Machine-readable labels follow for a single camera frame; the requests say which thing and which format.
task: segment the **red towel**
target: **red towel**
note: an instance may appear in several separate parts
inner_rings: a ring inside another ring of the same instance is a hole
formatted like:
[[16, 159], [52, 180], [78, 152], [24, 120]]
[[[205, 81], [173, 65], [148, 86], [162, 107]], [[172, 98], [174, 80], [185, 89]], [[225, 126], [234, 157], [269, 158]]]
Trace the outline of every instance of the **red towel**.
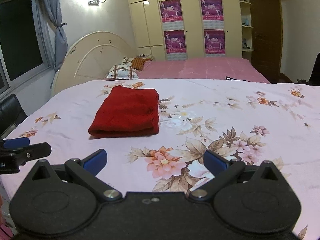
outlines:
[[88, 132], [97, 138], [158, 134], [158, 101], [159, 95], [154, 89], [114, 87]]

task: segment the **gray curtain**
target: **gray curtain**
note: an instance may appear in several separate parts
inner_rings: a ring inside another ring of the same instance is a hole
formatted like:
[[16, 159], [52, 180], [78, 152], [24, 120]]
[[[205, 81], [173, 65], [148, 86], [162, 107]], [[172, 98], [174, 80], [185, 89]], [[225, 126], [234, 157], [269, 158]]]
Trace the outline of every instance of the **gray curtain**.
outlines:
[[50, 21], [57, 28], [55, 37], [54, 70], [57, 71], [68, 51], [67, 36], [63, 30], [60, 0], [42, 0]]

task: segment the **cream headboard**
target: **cream headboard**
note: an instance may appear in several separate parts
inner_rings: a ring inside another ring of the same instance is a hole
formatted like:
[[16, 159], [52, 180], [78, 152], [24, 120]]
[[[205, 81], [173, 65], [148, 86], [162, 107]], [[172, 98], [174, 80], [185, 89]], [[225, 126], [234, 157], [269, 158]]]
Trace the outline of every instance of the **cream headboard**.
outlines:
[[135, 57], [135, 51], [119, 36], [103, 31], [84, 36], [68, 51], [53, 80], [51, 96], [87, 81], [103, 79], [124, 57]]

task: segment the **black leather chair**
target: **black leather chair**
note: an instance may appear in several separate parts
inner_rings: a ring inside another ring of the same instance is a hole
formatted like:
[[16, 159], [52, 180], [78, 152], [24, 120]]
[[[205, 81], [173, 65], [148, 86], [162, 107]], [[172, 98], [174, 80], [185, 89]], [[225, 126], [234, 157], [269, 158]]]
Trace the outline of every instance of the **black leather chair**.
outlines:
[[27, 118], [15, 94], [0, 103], [0, 138], [4, 139]]
[[316, 62], [313, 67], [309, 82], [307, 82], [305, 79], [298, 79], [298, 84], [305, 84], [305, 85], [310, 85], [310, 86], [320, 86], [320, 53], [318, 54], [318, 56], [316, 58]]

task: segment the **floral bedsheet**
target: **floral bedsheet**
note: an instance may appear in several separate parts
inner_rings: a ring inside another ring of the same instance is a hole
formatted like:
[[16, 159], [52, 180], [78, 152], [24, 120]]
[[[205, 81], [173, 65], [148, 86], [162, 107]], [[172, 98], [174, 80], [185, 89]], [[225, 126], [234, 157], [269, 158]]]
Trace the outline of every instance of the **floral bedsheet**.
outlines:
[[[160, 131], [140, 138], [92, 139], [94, 116], [114, 86], [154, 88], [159, 93]], [[91, 81], [66, 89], [28, 117], [8, 138], [48, 142], [51, 164], [108, 153], [97, 175], [127, 191], [194, 190], [213, 179], [203, 165], [207, 149], [247, 165], [272, 160], [302, 204], [294, 232], [300, 239], [320, 235], [320, 88], [292, 83], [153, 79]], [[35, 162], [2, 175], [12, 197]]]

